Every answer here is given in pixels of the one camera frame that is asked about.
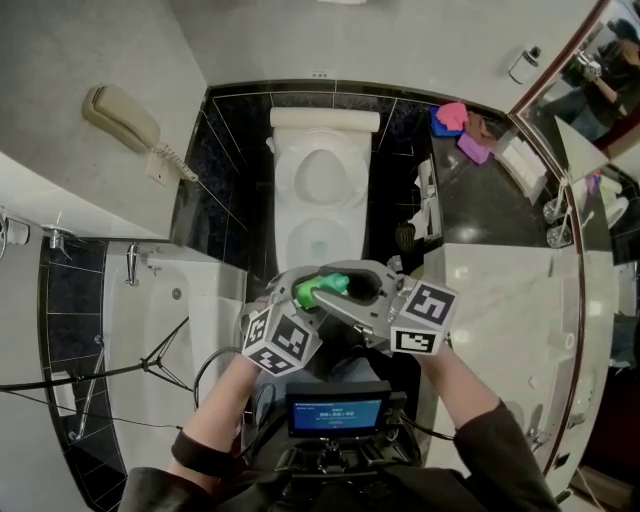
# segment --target display screen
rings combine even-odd
[[[294,403],[294,425],[297,430],[373,428],[381,403],[382,400]]]

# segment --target green object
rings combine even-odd
[[[296,286],[296,300],[304,309],[314,308],[317,304],[311,294],[312,290],[315,288],[324,288],[333,290],[341,295],[346,295],[348,285],[349,278],[342,274],[336,273],[329,274],[328,276],[317,276]]]

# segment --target towel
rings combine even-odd
[[[469,119],[467,107],[464,106],[464,103],[448,103],[447,105],[442,105],[438,109],[436,117],[448,130],[462,130],[464,123]]]
[[[486,146],[489,149],[495,147],[496,139],[489,133],[489,130],[487,130],[487,125],[482,116],[469,112],[469,121],[465,125],[464,130],[481,146]]]
[[[438,107],[431,107],[431,131],[436,137],[457,137],[462,135],[464,130],[448,130],[447,127],[438,121]]]
[[[487,146],[478,144],[467,132],[464,132],[458,140],[458,147],[478,165],[485,163],[491,154]]]

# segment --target black tile wall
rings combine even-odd
[[[106,244],[71,240],[67,255],[43,243],[40,266],[40,355],[45,380],[56,372],[91,374],[96,370],[102,337],[102,289]],[[104,371],[104,363],[98,368]],[[73,384],[76,409],[84,410],[90,382]],[[47,390],[50,403],[53,391]],[[60,416],[50,407],[61,448],[87,506],[98,512],[116,511],[127,473],[113,428],[105,379],[95,381],[84,435],[73,440],[81,414]]]
[[[376,227],[367,236],[365,251],[386,263],[387,254],[398,253],[395,227],[409,220],[420,202],[413,185],[416,156],[424,159],[424,148],[429,144],[428,130],[422,127],[421,135],[420,125],[425,116],[428,120],[432,105],[451,100],[412,89],[333,80],[280,80],[209,88],[204,122],[199,122],[190,164],[219,205],[210,201],[201,205],[189,245],[248,269],[262,282],[268,281],[277,273],[274,162],[266,145],[272,133],[271,108],[365,110],[380,114],[380,129],[372,138],[369,220],[374,216],[390,230],[381,235]],[[500,117],[495,112],[483,113]]]
[[[622,196],[629,200],[629,207],[622,218],[611,228],[611,245],[615,265],[640,261],[640,188],[629,175],[613,165],[602,169],[605,176],[622,185]]]
[[[398,100],[380,145],[380,151],[413,155],[413,140],[421,115],[428,115],[432,105]]]
[[[322,92],[273,93],[274,107],[333,108],[333,94]]]
[[[214,98],[240,149],[264,149],[271,134],[271,94]]]
[[[249,244],[245,241],[255,179],[227,126],[216,104],[207,102],[187,155],[201,190],[191,194],[197,206],[186,240],[197,251],[248,270]]]

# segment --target grab bar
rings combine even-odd
[[[93,373],[98,373],[100,371],[100,366],[102,366],[102,361],[104,361],[104,341],[102,340],[102,336],[97,335],[93,341],[95,341],[98,345],[100,345],[100,355],[98,356],[98,361],[96,362],[96,367],[93,370]],[[69,432],[69,439],[72,441],[77,441],[84,436],[84,430],[87,426],[87,414],[89,413],[89,407],[91,406],[91,399],[93,398],[93,390],[96,387],[96,379],[92,379],[89,381],[89,392],[87,393],[87,398],[84,401],[84,407],[82,408],[82,417],[80,418],[80,427],[78,428],[78,433],[76,434],[73,430]]]

